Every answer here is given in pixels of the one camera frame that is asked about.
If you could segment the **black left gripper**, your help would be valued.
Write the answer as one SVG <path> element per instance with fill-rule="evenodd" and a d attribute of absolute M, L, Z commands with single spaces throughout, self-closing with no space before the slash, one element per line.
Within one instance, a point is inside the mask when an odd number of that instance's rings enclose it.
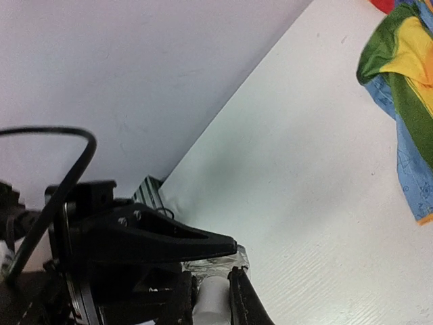
<path fill-rule="evenodd" d="M 79 324 L 188 324 L 184 261 L 237 252 L 230 236 L 189 227 L 164 209 L 114 197 L 113 181 L 78 184 L 50 227 Z"/>

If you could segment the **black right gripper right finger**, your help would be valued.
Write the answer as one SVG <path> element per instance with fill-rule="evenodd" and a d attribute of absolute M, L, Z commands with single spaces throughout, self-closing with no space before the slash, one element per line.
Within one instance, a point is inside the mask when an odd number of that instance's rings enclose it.
<path fill-rule="evenodd" d="M 274 325 L 243 268 L 229 272 L 229 305 L 233 325 Z"/>

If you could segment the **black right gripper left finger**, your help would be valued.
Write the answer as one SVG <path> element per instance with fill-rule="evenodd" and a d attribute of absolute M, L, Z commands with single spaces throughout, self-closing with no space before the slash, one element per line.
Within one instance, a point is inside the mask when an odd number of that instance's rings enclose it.
<path fill-rule="evenodd" d="M 97 287 L 101 324 L 193 324 L 196 277 L 179 263 L 130 267 Z"/>

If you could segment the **clear nail polish bottle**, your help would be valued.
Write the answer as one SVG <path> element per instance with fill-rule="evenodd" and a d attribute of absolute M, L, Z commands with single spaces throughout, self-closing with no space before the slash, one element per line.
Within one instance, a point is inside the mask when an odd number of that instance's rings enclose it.
<path fill-rule="evenodd" d="M 236 254 L 233 255 L 182 263 L 182 270 L 191 272 L 192 276 L 196 277 L 198 286 L 209 277 L 217 276 L 227 279 L 229 272 L 234 267 L 244 270 L 247 277 L 250 278 L 250 262 L 246 248 L 240 244 L 237 246 Z"/>

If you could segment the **white nail polish cap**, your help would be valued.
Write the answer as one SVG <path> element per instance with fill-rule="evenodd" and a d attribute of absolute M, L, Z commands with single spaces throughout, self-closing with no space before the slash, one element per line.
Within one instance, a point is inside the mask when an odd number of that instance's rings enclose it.
<path fill-rule="evenodd" d="M 230 324 L 228 279 L 212 276 L 204 279 L 192 312 L 193 325 Z"/>

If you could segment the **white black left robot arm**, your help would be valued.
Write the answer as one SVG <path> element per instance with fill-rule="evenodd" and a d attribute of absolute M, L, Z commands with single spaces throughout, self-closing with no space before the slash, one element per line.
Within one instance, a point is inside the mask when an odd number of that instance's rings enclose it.
<path fill-rule="evenodd" d="M 184 264 L 237 252 L 228 236 L 80 183 L 27 209 L 1 184 L 2 324 L 191 324 L 198 279 Z"/>

